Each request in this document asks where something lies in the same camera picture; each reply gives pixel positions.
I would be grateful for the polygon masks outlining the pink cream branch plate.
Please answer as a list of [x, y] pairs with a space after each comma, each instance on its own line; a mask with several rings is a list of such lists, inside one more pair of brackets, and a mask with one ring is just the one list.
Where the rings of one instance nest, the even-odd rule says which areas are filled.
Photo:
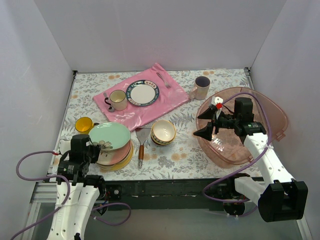
[[108, 151], [101, 150], [96, 163], [105, 166], [115, 165], [127, 157], [131, 151], [131, 148], [132, 141], [129, 140], [127, 144], [121, 148]]

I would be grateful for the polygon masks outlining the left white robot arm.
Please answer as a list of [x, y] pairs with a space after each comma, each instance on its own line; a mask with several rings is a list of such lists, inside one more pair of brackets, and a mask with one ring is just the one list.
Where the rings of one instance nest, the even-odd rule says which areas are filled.
[[96, 200], [106, 196], [104, 177], [88, 175], [98, 161], [100, 147], [88, 134], [74, 135], [70, 149], [60, 158], [57, 173], [55, 213], [49, 240], [81, 240]]

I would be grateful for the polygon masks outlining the mint green flower plate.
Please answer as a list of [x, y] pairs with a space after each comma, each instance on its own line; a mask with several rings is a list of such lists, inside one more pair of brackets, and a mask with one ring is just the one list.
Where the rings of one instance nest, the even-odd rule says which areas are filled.
[[94, 146], [111, 151], [124, 147], [131, 140], [131, 132], [121, 123], [106, 122], [93, 127], [89, 137]]

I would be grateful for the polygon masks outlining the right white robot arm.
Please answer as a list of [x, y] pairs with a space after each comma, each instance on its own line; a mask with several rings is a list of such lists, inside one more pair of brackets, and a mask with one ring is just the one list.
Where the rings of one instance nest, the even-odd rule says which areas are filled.
[[270, 145], [270, 126], [264, 127], [254, 120], [252, 99], [236, 97], [232, 114], [223, 113], [223, 104], [222, 98], [212, 97], [207, 110], [197, 117], [208, 123], [195, 131], [194, 136], [211, 141], [219, 129], [233, 130], [249, 150], [264, 180], [264, 185], [260, 185], [249, 176], [236, 177], [231, 173], [226, 176], [233, 180], [226, 186], [227, 195], [232, 199], [244, 195], [257, 206], [265, 222], [302, 219], [308, 187], [304, 181], [295, 180], [281, 163]]

